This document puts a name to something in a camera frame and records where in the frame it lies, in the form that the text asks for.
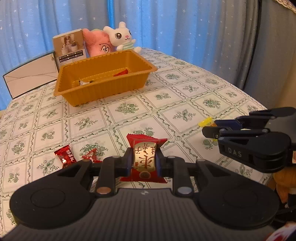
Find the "white bunny plush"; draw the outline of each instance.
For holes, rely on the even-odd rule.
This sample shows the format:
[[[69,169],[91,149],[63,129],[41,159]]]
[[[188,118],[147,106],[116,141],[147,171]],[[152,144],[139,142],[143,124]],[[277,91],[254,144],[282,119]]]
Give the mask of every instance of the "white bunny plush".
[[[132,39],[131,32],[126,27],[125,22],[120,22],[117,29],[105,26],[103,31],[109,34],[112,45],[116,46],[116,51],[133,49],[135,52],[140,53],[141,47],[134,47],[136,40]]]

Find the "orange plastic tray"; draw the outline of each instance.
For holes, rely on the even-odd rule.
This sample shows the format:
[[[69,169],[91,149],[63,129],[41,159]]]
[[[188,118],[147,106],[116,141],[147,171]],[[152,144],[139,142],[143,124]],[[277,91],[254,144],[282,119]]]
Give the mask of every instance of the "orange plastic tray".
[[[114,77],[128,70],[128,74]],[[124,50],[83,59],[62,66],[54,96],[62,95],[72,106],[110,95],[142,88],[157,68],[133,50]],[[90,82],[80,85],[79,81]]]

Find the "red candy wrapper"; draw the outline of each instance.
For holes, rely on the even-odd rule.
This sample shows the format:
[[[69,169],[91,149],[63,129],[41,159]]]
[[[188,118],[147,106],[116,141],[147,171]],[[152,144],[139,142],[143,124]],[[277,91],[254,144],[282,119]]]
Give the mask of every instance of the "red candy wrapper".
[[[102,162],[101,160],[98,160],[96,156],[96,148],[92,149],[88,153],[86,153],[84,156],[82,156],[83,159],[89,159],[92,163],[98,163]]]
[[[54,153],[60,158],[61,162],[63,163],[63,168],[76,162],[69,145],[56,150]]]
[[[157,176],[155,164],[156,148],[160,148],[167,139],[156,139],[143,134],[128,134],[126,138],[133,148],[133,167],[131,175],[122,177],[120,181],[167,183],[164,178]]]
[[[113,76],[115,77],[115,76],[124,75],[124,74],[128,74],[128,70],[127,69],[125,69],[124,71],[121,71],[121,72],[119,72],[119,73],[117,73],[117,74],[115,74]]]

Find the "blue curtain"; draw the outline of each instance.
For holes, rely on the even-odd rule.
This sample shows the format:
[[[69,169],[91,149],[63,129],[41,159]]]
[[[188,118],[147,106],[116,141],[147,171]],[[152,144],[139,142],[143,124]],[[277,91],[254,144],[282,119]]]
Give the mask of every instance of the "blue curtain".
[[[53,49],[52,37],[72,29],[68,0],[0,1],[0,110],[11,100],[3,74]]]
[[[173,55],[243,86],[257,23],[257,0],[0,0],[0,109],[11,97],[2,75],[53,49],[77,28],[118,27],[136,44]]]

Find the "product box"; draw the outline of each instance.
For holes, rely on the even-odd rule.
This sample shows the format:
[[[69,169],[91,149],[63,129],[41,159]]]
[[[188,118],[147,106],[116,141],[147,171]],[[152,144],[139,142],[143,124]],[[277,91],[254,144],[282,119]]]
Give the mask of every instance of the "product box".
[[[59,68],[62,65],[86,58],[82,29],[56,35],[52,41]]]

